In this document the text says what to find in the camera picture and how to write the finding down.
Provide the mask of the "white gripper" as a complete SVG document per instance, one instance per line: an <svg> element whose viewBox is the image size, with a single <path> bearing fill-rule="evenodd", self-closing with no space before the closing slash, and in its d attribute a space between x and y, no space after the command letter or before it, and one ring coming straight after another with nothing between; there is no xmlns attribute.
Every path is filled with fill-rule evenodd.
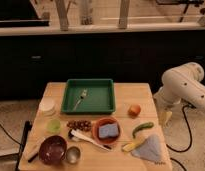
<svg viewBox="0 0 205 171"><path fill-rule="evenodd" d="M160 125L165 126L172 116L172 105L160 96L153 97L158 115L160 116Z"/></svg>

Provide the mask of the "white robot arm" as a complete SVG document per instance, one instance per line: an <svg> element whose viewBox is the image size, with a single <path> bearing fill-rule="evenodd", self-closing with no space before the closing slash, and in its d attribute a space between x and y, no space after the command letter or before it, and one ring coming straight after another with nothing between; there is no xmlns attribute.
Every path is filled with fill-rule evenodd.
<svg viewBox="0 0 205 171"><path fill-rule="evenodd" d="M166 70L162 77L162 86L153 95L158 120L164 126L172 116L171 108L185 100L205 113L205 86L203 67L189 62Z"/></svg>

